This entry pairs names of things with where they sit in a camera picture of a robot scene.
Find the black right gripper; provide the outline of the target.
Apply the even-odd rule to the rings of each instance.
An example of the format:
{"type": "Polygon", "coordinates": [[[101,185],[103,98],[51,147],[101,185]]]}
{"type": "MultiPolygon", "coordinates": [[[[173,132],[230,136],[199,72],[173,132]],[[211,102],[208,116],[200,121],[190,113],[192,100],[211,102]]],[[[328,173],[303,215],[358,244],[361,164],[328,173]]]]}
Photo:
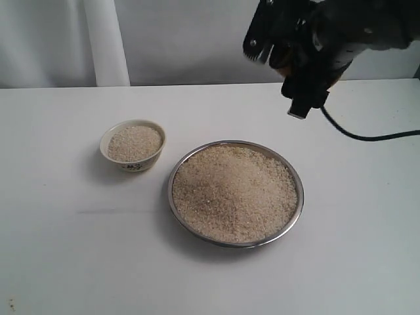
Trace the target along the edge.
{"type": "MultiPolygon", "coordinates": [[[[413,42],[413,1],[276,1],[275,46],[340,47],[352,61],[366,50],[404,50],[413,42]]],[[[323,59],[281,69],[281,94],[291,99],[287,114],[305,119],[329,94],[323,59]]]]}

